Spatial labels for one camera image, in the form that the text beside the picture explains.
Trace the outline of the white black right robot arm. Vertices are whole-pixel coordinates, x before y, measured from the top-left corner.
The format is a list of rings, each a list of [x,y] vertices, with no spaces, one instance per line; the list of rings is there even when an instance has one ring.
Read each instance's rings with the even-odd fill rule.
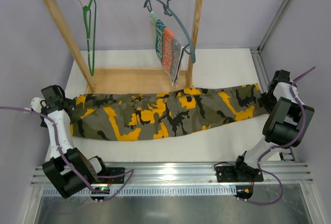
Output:
[[[250,150],[238,156],[234,164],[236,182],[253,182],[262,174],[262,164],[281,149],[298,146],[314,115],[298,95],[297,83],[315,67],[295,79],[290,72],[278,70],[262,95],[269,116],[262,130],[263,138]]]

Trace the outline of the camouflage yellow green trousers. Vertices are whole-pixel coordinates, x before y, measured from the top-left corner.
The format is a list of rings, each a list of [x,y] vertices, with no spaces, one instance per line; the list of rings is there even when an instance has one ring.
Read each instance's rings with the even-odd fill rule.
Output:
[[[74,137],[141,141],[180,137],[267,113],[257,84],[157,94],[85,94],[70,115]]]

